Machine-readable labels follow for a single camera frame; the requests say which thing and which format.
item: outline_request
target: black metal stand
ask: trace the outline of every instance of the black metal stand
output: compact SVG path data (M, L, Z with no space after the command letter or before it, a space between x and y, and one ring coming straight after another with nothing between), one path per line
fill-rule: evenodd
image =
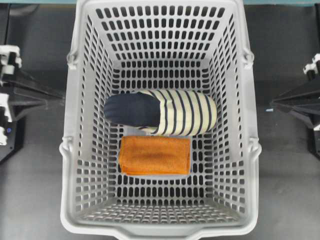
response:
M319 61L316 67L320 73ZM320 159L320 76L314 70L309 70L306 75L309 82L274 98L271 106L305 123L314 139L309 150Z
M49 110L65 104L65 93L41 84L32 76L19 69L16 64L16 53L11 52L7 61L14 66L13 74L1 74L0 93L7 94L7 106L11 121L5 116L4 107L0 107L0 127L5 129L7 144L0 146L0 162L15 149L17 121L34 110Z

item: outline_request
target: gray floor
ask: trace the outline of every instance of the gray floor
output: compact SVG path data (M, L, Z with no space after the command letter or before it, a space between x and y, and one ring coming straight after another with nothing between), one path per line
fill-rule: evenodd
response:
M249 6L245 10L255 53L258 131L263 147L259 217L248 235L216 239L318 240L320 161L307 150L309 137L301 122L278 111L266 112L272 97L305 81L302 68L319 51L315 9ZM56 5L10 11L7 43L20 46L23 69L61 89L66 84L65 59L74 14L73 6ZM112 239L72 234L60 223L62 158L58 147L64 108L34 112L25 123L23 148L0 164L0 239Z

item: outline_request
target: folded towel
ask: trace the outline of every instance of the folded towel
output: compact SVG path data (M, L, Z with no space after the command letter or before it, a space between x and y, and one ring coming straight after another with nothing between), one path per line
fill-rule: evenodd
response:
M124 136L118 161L127 175L186 175L190 172L190 140Z

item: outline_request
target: gray basket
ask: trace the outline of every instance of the gray basket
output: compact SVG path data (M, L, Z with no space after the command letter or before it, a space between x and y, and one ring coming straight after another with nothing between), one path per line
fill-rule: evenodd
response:
M119 239L241 235L258 217L257 114L240 0L81 0L68 55L61 222ZM124 127L105 100L141 89L194 90L217 105L192 137L188 176L125 176Z

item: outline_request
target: white bracket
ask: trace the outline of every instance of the white bracket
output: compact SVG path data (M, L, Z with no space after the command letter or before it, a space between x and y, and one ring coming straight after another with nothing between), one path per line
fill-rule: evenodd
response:
M0 126L0 146L7 145L6 129Z
M308 63L304 66L303 73L307 74L308 71L312 70L315 74L318 74L319 72L316 64L318 61L320 61L320 53L314 55L314 57L312 58L312 63Z
M313 131L320 131L320 123L313 128Z
M22 66L22 60L20 58L20 48L14 45L0 45L0 62L3 65L0 72L0 77L3 74L13 75L15 72L15 66L8 64L10 53L15 53L15 63L19 68Z
M0 93L0 107L4 107L4 116L8 118L8 122L12 122L12 116L8 105L9 95L6 93Z

